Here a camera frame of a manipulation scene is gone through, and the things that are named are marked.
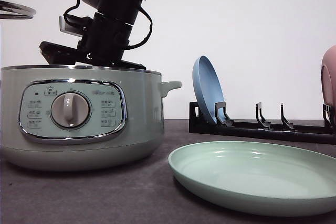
cooker handle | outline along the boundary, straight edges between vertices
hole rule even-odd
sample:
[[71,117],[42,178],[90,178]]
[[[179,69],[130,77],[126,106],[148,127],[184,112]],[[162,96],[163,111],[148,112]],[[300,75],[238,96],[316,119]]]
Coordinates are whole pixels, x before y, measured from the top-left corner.
[[162,82],[160,84],[161,97],[165,98],[168,95],[168,92],[173,89],[180,89],[182,87],[182,82],[180,81],[170,81]]

cooker control panel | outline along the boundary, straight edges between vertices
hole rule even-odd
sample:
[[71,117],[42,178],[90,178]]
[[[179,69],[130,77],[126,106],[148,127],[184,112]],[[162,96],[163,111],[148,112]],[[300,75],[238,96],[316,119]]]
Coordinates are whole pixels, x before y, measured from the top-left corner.
[[101,141],[120,131],[126,117],[125,97],[115,83],[50,80],[33,82],[25,89],[19,125],[36,142],[76,144],[84,138]]

brand logo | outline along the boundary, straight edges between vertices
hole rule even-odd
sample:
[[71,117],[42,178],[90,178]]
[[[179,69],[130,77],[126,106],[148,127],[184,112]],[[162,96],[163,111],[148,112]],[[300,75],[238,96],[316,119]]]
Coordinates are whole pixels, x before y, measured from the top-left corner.
[[102,94],[108,94],[108,95],[114,95],[114,92],[105,92],[105,91],[101,91],[101,90],[93,90],[92,94],[95,95],[102,95]]

plate rim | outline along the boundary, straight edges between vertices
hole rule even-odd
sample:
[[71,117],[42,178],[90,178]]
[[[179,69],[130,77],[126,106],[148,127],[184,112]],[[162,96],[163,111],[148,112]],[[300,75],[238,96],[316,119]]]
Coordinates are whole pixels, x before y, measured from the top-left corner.
[[168,163],[169,163],[171,169],[173,170],[173,172],[174,173],[178,173],[179,175],[183,176],[184,178],[187,178],[187,179],[191,180],[194,183],[198,183],[198,184],[201,184],[203,186],[210,187],[210,188],[213,188],[213,189],[216,189],[216,190],[225,191],[225,192],[228,192],[228,193],[235,193],[235,194],[243,195],[243,196],[251,196],[251,197],[257,197],[257,198],[264,198],[264,199],[276,199],[276,200],[317,200],[317,199],[332,199],[332,198],[336,198],[336,193],[334,195],[328,196],[328,197],[309,197],[309,198],[308,197],[286,197],[286,198],[284,197],[284,198],[279,198],[279,197],[273,197],[273,196],[260,196],[260,195],[255,195],[255,194],[241,193],[241,192],[238,192],[238,191],[222,189],[222,188],[218,188],[216,186],[212,186],[212,185],[209,185],[209,184],[206,184],[206,183],[203,183],[203,182],[199,182],[199,181],[197,181],[195,179],[192,179],[192,178],[190,178],[188,176],[185,176],[184,174],[180,173],[176,169],[176,167],[173,165],[172,156],[176,152],[178,152],[179,150],[187,148],[187,147],[190,147],[190,146],[194,146],[194,145],[213,144],[213,143],[253,143],[253,144],[258,144],[258,145],[273,145],[273,146],[276,146],[276,147],[285,147],[285,148],[287,147],[287,148],[296,149],[296,150],[300,150],[300,151],[304,151],[304,152],[314,153],[314,155],[321,155],[321,156],[327,157],[329,159],[333,159],[336,162],[336,158],[331,157],[329,155],[322,154],[322,153],[315,152],[315,151],[311,151],[311,150],[307,150],[307,149],[303,149],[303,148],[288,146],[288,145],[273,144],[273,143],[263,143],[263,142],[249,142],[249,141],[211,141],[211,142],[200,142],[200,143],[188,144],[188,145],[184,145],[184,146],[181,146],[181,147],[173,150],[169,154],[169,156],[168,156]]

control panel button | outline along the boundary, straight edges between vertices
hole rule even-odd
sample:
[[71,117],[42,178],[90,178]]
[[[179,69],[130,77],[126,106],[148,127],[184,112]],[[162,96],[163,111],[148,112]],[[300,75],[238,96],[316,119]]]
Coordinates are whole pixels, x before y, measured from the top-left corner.
[[88,118],[90,106],[77,93],[65,93],[55,99],[51,106],[51,116],[62,127],[73,128],[83,124]]
[[28,102],[28,108],[42,108],[42,101],[41,100],[31,100]]
[[53,91],[45,90],[44,95],[46,97],[55,97],[55,96],[57,96],[57,90],[53,90]]
[[41,123],[42,123],[41,120],[29,121],[27,123],[27,127],[29,129],[40,129],[41,128]]
[[102,108],[115,108],[116,103],[113,102],[112,100],[103,100],[101,101],[101,107]]
[[114,119],[102,119],[101,120],[101,127],[113,127],[115,126],[116,121]]
[[114,118],[115,117],[115,110],[114,109],[102,110],[101,111],[101,117],[102,118]]
[[42,118],[42,111],[41,110],[29,110],[27,116],[30,119],[41,119]]

